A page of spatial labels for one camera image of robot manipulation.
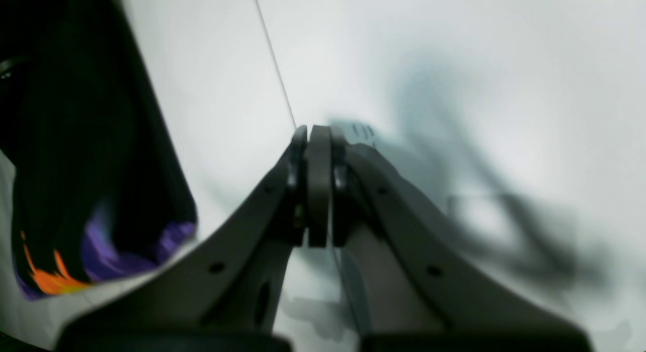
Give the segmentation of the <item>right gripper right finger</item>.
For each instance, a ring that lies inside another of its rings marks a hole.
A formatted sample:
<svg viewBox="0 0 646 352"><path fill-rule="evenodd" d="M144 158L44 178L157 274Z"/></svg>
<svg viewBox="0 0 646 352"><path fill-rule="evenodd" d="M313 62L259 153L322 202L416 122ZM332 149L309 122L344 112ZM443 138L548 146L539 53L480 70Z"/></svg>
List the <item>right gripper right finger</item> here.
<svg viewBox="0 0 646 352"><path fill-rule="evenodd" d="M323 229L355 272L342 281L362 342L587 342L443 239L448 218L374 148L320 129Z"/></svg>

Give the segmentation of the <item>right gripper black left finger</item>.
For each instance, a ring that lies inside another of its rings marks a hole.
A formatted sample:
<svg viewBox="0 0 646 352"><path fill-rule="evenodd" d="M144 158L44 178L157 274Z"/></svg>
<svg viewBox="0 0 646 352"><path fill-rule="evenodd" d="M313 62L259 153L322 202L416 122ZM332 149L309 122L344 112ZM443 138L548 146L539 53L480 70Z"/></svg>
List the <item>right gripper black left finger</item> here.
<svg viewBox="0 0 646 352"><path fill-rule="evenodd" d="M289 256L321 246L321 127L301 126L234 214L173 267L65 328L60 342L278 342Z"/></svg>

